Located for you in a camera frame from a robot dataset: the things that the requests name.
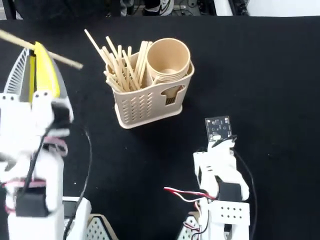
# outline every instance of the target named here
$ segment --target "circuit board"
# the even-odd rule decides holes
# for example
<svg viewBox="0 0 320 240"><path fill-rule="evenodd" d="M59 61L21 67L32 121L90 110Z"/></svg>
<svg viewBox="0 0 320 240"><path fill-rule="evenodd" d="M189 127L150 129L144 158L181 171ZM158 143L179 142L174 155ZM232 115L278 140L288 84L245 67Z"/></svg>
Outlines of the circuit board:
<svg viewBox="0 0 320 240"><path fill-rule="evenodd" d="M206 118L205 127L209 142L225 139L232 135L229 116Z"/></svg>

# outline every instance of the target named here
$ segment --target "beige plastic holder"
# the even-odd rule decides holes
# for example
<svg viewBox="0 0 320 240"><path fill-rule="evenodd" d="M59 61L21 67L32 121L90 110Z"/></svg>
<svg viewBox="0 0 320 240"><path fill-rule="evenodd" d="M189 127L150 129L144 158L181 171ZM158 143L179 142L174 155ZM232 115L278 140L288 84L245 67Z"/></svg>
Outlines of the beige plastic holder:
<svg viewBox="0 0 320 240"><path fill-rule="evenodd" d="M136 66L137 58L137 53L131 56L132 67ZM132 92L119 92L112 89L115 100L114 109L120 126L131 129L181 113L182 103L194 72L194 65L190 62L186 75L180 80L154 84L146 68L142 89Z"/></svg>

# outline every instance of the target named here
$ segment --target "shoe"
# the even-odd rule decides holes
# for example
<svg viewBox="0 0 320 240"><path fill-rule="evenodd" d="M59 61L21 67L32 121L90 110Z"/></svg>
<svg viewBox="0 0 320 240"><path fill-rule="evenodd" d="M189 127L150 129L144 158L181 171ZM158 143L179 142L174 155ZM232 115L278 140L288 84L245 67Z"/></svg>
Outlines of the shoe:
<svg viewBox="0 0 320 240"><path fill-rule="evenodd" d="M144 16L168 16L174 9L174 0L160 0L160 5L153 8L145 8Z"/></svg>

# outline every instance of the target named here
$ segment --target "black surface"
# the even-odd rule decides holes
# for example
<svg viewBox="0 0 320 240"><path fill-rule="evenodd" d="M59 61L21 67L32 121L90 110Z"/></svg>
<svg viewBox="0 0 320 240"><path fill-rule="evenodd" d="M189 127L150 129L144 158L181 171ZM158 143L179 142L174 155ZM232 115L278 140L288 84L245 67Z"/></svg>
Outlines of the black surface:
<svg viewBox="0 0 320 240"><path fill-rule="evenodd" d="M122 129L105 84L104 64L84 27L100 46L106 45L109 35L115 44L131 45L133 52L142 40L184 41L195 74L182 113ZM259 204L255 239L319 238L319 17L1 21L0 28L84 64L77 71L58 63L75 119L91 133L93 165L85 196L93 212L108 218L120 240L176 237L192 206L163 187L196 188L193 152L207 145L204 119L225 115L238 136L236 150L255 177ZM1 88L20 51L0 41ZM86 137L71 130L64 194L78 196L89 153ZM240 170L249 183L245 170ZM5 232L3 212L0 226Z"/></svg>

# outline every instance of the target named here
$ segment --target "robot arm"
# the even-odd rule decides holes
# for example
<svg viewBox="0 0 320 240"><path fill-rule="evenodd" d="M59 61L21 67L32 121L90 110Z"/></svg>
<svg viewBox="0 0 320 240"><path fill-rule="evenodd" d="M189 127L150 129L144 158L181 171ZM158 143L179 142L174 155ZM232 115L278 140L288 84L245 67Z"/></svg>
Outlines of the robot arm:
<svg viewBox="0 0 320 240"><path fill-rule="evenodd" d="M194 173L199 188L214 199L202 197L195 203L198 213L188 216L178 240L188 236L192 240L249 240L250 206L243 202L249 198L249 187L237 170L229 117L206 119L206 126L207 151L193 154Z"/></svg>
<svg viewBox="0 0 320 240"><path fill-rule="evenodd" d="M0 110L0 157L6 161L1 165L0 180L7 190L9 238L62 240L64 162L57 144L63 142L58 138L69 135L74 115L59 69L40 43L35 44L34 51L24 49L16 60L0 94ZM44 149L45 133L54 144L46 144ZM32 181L23 192L39 146ZM77 211L82 219L77 217L73 226L77 231L70 232L72 239L85 235L91 206L84 200L84 209L83 204L78 208L84 211Z"/></svg>

